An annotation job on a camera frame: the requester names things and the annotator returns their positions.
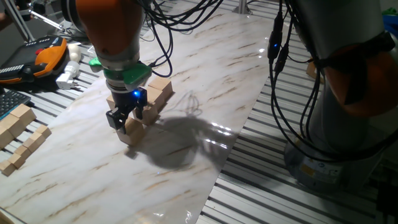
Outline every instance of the cable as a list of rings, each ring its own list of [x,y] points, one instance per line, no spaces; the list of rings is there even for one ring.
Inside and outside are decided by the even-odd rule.
[[[298,61],[298,60],[293,59],[293,58],[292,58],[291,56],[289,56],[289,55],[288,55],[288,57],[289,57],[289,59],[291,59],[292,61],[294,61],[294,62],[296,62],[296,63],[310,63],[310,62],[313,62],[313,59],[312,59],[312,58],[306,60],[305,62],[301,62],[301,61]]]
[[[302,24],[302,21],[300,21],[299,19],[297,19],[296,15],[293,13],[293,10],[291,10],[290,6],[289,6],[289,1],[286,0],[286,5],[287,5],[287,10],[289,11],[290,15],[291,15],[291,22],[294,22],[296,25],[299,26],[299,24]],[[322,162],[329,162],[329,163],[335,163],[335,162],[346,162],[346,161],[357,161],[357,160],[361,160],[361,159],[367,159],[370,158],[372,156],[375,156],[377,153],[380,153],[384,150],[386,150],[390,145],[392,145],[397,139],[398,139],[398,129],[395,130],[390,136],[388,136],[385,140],[375,144],[372,147],[369,147],[367,149],[362,149],[361,153],[358,154],[357,152],[351,152],[351,153],[346,153],[346,154],[338,154],[338,153],[332,153],[332,152],[326,152],[326,151],[322,151],[321,149],[318,149],[317,147],[315,147],[311,142],[308,142],[306,139],[303,139],[300,135],[298,135],[295,130],[291,127],[291,125],[289,124],[289,122],[286,120],[282,110],[279,107],[279,104],[277,102],[277,97],[275,94],[275,88],[276,88],[276,81],[277,81],[277,77],[279,76],[279,73],[283,70],[283,66],[285,63],[285,60],[287,58],[287,55],[289,53],[288,50],[288,43],[290,40],[290,35],[291,35],[291,30],[289,28],[289,35],[288,35],[288,39],[287,42],[285,44],[285,46],[282,48],[282,50],[280,51],[279,57],[278,57],[278,61],[277,61],[277,65],[275,65],[275,77],[273,75],[274,71],[272,69],[272,64],[274,62],[274,58],[270,58],[269,57],[269,68],[270,68],[270,79],[271,79],[271,90],[272,90],[272,94],[271,94],[271,110],[272,110],[272,114],[274,116],[274,119],[280,129],[280,131],[282,132],[282,134],[285,136],[285,138],[288,140],[288,142],[294,147],[296,148],[298,151],[300,151],[302,154],[304,154],[305,156],[311,158],[311,159],[315,159],[317,161],[322,161]],[[313,50],[313,46],[312,46],[312,42],[310,42],[308,45],[308,50],[310,51],[312,57],[314,58],[314,60],[317,60],[317,55],[315,54],[315,51]],[[317,72],[317,79],[315,81],[314,84],[314,88],[313,88],[313,101],[312,101],[312,107],[310,108],[310,114],[307,118],[307,125],[306,125],[306,131],[307,131],[307,136],[309,136],[308,134],[308,127],[309,127],[309,122],[310,122],[310,117],[313,113],[314,107],[315,107],[315,103],[316,103],[316,99],[318,96],[318,91],[319,91],[319,86],[320,86],[320,75],[321,75],[321,70],[318,69]],[[278,113],[280,114],[280,117],[282,118],[282,120],[284,121],[284,123],[286,124],[286,126],[289,128],[289,130],[296,136],[296,138],[298,138],[302,143],[304,143],[306,146],[308,146],[309,148],[311,148],[312,150],[314,150],[315,152],[319,152],[320,154],[331,158],[332,160],[325,160],[325,159],[320,159],[317,157],[313,157],[309,154],[307,154],[305,151],[301,150],[301,148],[299,148],[289,137],[288,135],[285,133],[283,127],[280,125],[279,119],[276,115],[275,112],[275,108],[277,109]]]
[[[169,71],[169,74],[168,74],[168,75],[161,75],[161,74],[159,74],[159,73],[157,73],[157,72],[155,72],[155,71],[152,71],[152,72],[153,72],[154,74],[156,74],[157,76],[160,76],[160,77],[162,77],[162,78],[167,78],[167,77],[170,77],[170,76],[173,74],[173,66],[172,66],[172,63],[171,63],[171,61],[170,61],[170,57],[167,55],[167,52],[166,52],[166,50],[164,49],[164,47],[163,47],[163,45],[162,45],[162,42],[160,41],[159,36],[157,35],[156,28],[155,28],[155,23],[154,23],[154,21],[152,20],[152,18],[150,19],[150,22],[151,22],[152,28],[153,28],[153,30],[154,30],[155,38],[156,38],[156,40],[157,40],[157,42],[158,42],[158,44],[159,44],[159,47],[162,49],[163,54],[165,55],[166,61],[167,61],[167,63],[169,64],[169,68],[170,68],[170,71]]]
[[[154,33],[154,31],[152,30],[152,28],[150,28],[149,24],[148,24],[148,15],[145,15],[145,19],[144,19],[144,23],[147,23],[148,29],[150,29],[150,31],[152,31],[152,34]],[[155,35],[154,38],[152,40],[146,40],[142,37],[139,37],[141,40],[146,41],[146,42],[153,42],[155,40]]]
[[[163,11],[162,11],[162,9],[160,8],[159,5],[155,4],[155,7],[160,11],[161,14],[163,14]],[[172,34],[170,29],[168,30],[168,32],[169,32],[169,47],[168,47],[168,49],[166,51],[166,54],[163,54],[162,56],[157,58],[154,62],[150,63],[149,66],[152,67],[152,68],[163,65],[167,61],[167,59],[165,59],[163,62],[161,62],[159,64],[157,64],[157,61],[159,61],[160,59],[166,57],[166,55],[168,55],[168,57],[170,58],[172,56],[172,54],[173,54],[173,48],[174,48],[173,34]]]
[[[204,23],[213,13],[214,11],[218,8],[218,6],[222,3],[223,0],[210,0],[207,2],[207,0],[201,0],[194,8],[183,12],[181,14],[178,15],[165,15],[159,12],[156,12],[154,10],[152,10],[151,8],[147,7],[142,0],[137,0],[137,2],[144,8],[145,12],[148,13],[148,15],[152,18],[153,21],[155,21],[156,23],[168,28],[168,29],[172,29],[173,31],[190,31],[195,29],[196,27],[200,26],[202,23]],[[204,14],[204,12],[212,5],[216,4],[215,8],[204,18],[202,19],[200,22],[199,19],[201,18],[201,16]],[[193,22],[185,22],[185,20],[187,20],[190,16],[192,16],[195,12],[199,12],[201,11],[200,15],[193,20]],[[194,23],[198,22],[198,24],[190,27],[190,28],[186,28],[186,29],[176,29],[173,28],[173,26],[182,24],[182,25],[192,25]]]
[[[249,1],[249,2],[246,3],[246,7],[249,9],[248,5],[251,4],[251,3],[254,3],[254,2],[265,3],[265,2],[263,2],[263,1],[252,0],[252,1]],[[285,13],[284,20],[286,19],[287,14],[288,14],[288,11],[286,11],[286,13]]]

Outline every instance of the stacked wooden blocks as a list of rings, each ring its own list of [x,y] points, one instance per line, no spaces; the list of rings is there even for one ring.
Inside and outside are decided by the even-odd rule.
[[[136,116],[136,110],[132,112],[134,119],[128,118],[126,120],[126,134],[116,131],[120,141],[135,146],[145,136],[144,125],[150,126],[155,123],[159,112],[164,107],[165,102],[170,98],[173,93],[173,87],[170,80],[166,78],[156,77],[147,87],[148,105],[142,111],[142,119]],[[111,110],[114,109],[115,103],[112,96],[109,96],[106,101],[108,102]]]
[[[0,122],[0,148],[6,147],[14,138],[18,137],[34,119],[36,115],[26,105],[19,105]],[[0,161],[0,171],[11,175],[19,169],[25,160],[48,138],[51,131],[41,125],[7,160]]]

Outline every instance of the blue led light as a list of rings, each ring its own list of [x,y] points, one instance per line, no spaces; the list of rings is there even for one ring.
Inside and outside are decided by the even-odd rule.
[[[141,94],[138,90],[134,90],[133,91],[134,96],[139,97],[139,95]]]

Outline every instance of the marble surface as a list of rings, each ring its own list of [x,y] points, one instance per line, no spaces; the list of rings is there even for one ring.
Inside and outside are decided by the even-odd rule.
[[[271,20],[217,10],[191,34],[174,32],[175,93],[136,147],[109,127],[101,77],[19,170],[0,175],[0,207],[31,224],[195,223],[268,77],[271,29]],[[143,62],[160,55],[141,42]]]

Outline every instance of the wooden block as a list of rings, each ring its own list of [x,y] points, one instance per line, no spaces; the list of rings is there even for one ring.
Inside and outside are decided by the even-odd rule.
[[[114,104],[114,100],[113,100],[112,95],[109,95],[107,97],[106,101],[108,102],[109,108],[111,108],[111,110],[113,110],[114,107],[115,107],[115,104]]]
[[[36,119],[36,115],[33,113],[32,109],[23,104],[13,109],[10,114],[19,118],[25,127]]]
[[[26,160],[32,153],[25,146],[19,146],[17,150],[15,150],[16,154],[20,155],[24,160]]]
[[[26,128],[22,123],[22,120],[12,114],[7,115],[3,120],[1,120],[0,126],[6,128],[14,138],[22,134]]]
[[[51,130],[49,127],[47,127],[46,125],[40,125],[39,128],[36,129],[37,133],[43,135],[44,138],[48,138],[51,135]]]
[[[147,98],[148,98],[148,105],[155,106],[157,111],[159,111],[163,107],[164,96],[162,94],[162,91],[148,86]]]
[[[44,141],[45,138],[43,135],[35,132],[22,145],[28,148],[31,153],[33,153],[37,148],[39,148],[39,146],[43,144]]]
[[[17,169],[19,169],[22,165],[24,165],[25,163],[25,159],[22,158],[22,156],[14,153],[9,159],[8,161],[10,163],[12,163],[12,165],[14,165]]]
[[[167,78],[156,77],[149,86],[162,91],[165,100],[173,93],[172,82]]]
[[[17,168],[9,161],[0,162],[1,173],[10,176]]]
[[[307,66],[307,75],[309,75],[314,79],[317,79],[317,68],[315,67],[315,64],[313,62],[310,62]],[[325,84],[325,81],[322,76],[320,82],[322,84]]]
[[[135,146],[145,136],[143,125],[135,119],[128,118],[126,121],[126,134],[116,131],[120,141],[128,144],[129,146]]]
[[[0,149],[6,147],[14,140],[12,134],[4,127],[0,126]]]
[[[1,224],[15,224],[11,219],[9,219],[3,212],[0,210],[0,223]]]
[[[132,111],[132,115],[134,116],[134,119],[141,122],[142,124],[146,126],[152,125],[157,118],[158,112],[156,109],[156,104],[154,106],[145,106],[144,110],[142,111],[142,119],[138,119],[136,116],[136,110]]]

